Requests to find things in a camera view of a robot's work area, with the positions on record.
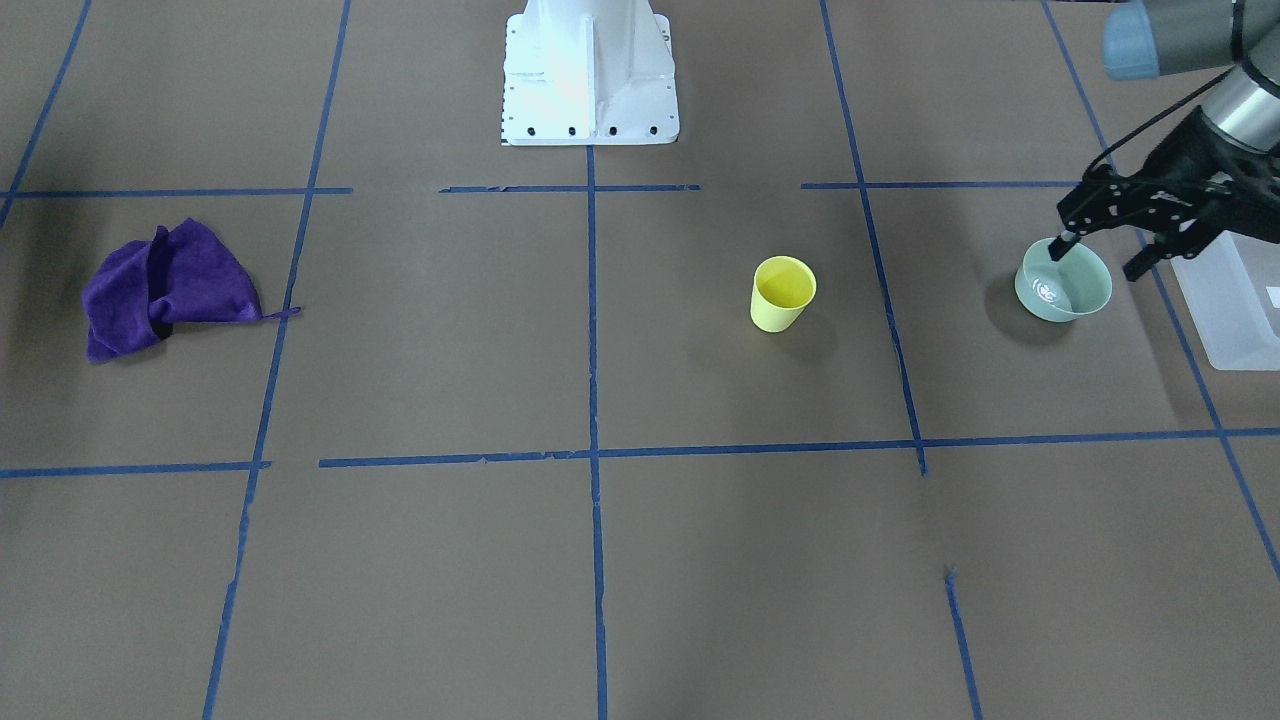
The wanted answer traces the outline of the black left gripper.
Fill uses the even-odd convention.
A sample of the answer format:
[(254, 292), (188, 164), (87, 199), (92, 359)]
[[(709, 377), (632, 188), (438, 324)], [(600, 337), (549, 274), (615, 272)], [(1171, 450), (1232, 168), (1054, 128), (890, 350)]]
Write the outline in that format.
[(1052, 263), (1096, 232), (1130, 225), (1155, 234), (1123, 266), (1125, 279), (1137, 282), (1160, 263), (1196, 260), (1224, 231), (1276, 243), (1277, 154), (1234, 140), (1194, 110), (1133, 174), (1096, 158), (1057, 214), (1062, 231), (1048, 243)]

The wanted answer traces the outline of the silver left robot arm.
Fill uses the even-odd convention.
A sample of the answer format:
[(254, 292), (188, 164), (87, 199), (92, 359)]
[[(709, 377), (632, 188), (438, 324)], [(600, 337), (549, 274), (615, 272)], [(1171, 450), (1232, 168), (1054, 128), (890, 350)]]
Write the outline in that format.
[(1279, 37), (1275, 1), (1128, 1), (1103, 28), (1103, 68), (1116, 81), (1193, 70), (1219, 74), (1175, 102), (1187, 114), (1124, 176), (1097, 156), (1057, 205), (1064, 259), (1087, 234), (1130, 225), (1152, 234), (1125, 266), (1193, 259), (1231, 232), (1277, 242)]

